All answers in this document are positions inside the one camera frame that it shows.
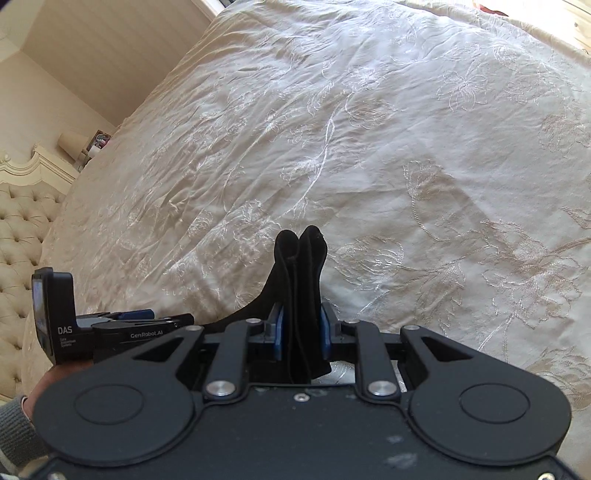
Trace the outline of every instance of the small screen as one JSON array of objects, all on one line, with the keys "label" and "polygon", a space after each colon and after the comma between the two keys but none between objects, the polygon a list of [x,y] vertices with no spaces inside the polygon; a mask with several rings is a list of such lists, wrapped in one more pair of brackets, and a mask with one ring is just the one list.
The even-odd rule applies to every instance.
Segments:
[{"label": "small screen", "polygon": [[43,281],[41,279],[33,280],[33,313],[35,315],[37,329],[49,335],[47,331],[45,302],[43,301]]}]

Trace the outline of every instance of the tufted headboard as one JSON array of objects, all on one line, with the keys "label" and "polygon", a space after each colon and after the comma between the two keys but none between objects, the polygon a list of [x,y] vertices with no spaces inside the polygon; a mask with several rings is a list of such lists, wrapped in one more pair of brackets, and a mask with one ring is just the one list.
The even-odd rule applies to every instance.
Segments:
[{"label": "tufted headboard", "polygon": [[31,274],[64,195],[44,182],[0,183],[0,400],[21,391],[21,349]]}]

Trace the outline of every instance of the lampshade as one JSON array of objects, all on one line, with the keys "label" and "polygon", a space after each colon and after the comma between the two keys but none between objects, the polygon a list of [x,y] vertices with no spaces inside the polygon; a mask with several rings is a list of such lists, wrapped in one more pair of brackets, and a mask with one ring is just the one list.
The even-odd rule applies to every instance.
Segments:
[{"label": "lampshade", "polygon": [[91,137],[80,135],[76,132],[64,132],[60,135],[57,144],[74,160],[78,160],[82,150],[90,143],[90,139]]}]

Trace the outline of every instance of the wooden floor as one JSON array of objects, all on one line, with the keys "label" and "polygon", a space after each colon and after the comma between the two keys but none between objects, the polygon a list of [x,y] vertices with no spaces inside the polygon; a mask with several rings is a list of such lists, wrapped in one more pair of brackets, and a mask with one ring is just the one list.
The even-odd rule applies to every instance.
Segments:
[{"label": "wooden floor", "polygon": [[476,3],[546,30],[591,54],[591,0],[479,0]]}]

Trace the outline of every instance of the bed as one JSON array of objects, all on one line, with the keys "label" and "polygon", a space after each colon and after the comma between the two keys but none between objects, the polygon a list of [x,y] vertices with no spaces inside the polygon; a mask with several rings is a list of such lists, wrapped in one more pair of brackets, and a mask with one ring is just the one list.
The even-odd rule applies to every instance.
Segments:
[{"label": "bed", "polygon": [[[82,172],[44,242],[79,313],[220,319],[317,225],[342,319],[419,323],[542,375],[591,475],[591,61],[390,0],[243,0]],[[47,369],[31,316],[25,390]]]}]

